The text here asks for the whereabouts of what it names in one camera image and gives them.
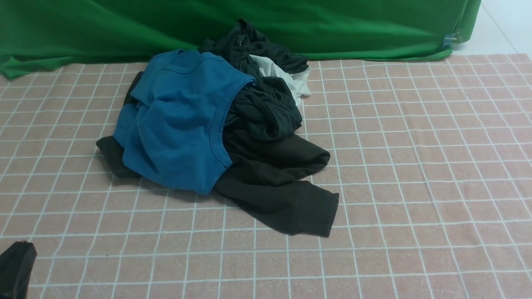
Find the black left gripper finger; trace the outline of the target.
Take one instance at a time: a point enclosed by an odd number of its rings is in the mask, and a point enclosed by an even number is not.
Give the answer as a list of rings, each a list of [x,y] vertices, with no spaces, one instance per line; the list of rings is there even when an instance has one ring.
[[[37,251],[33,243],[14,242],[0,256],[0,297],[26,299]]]

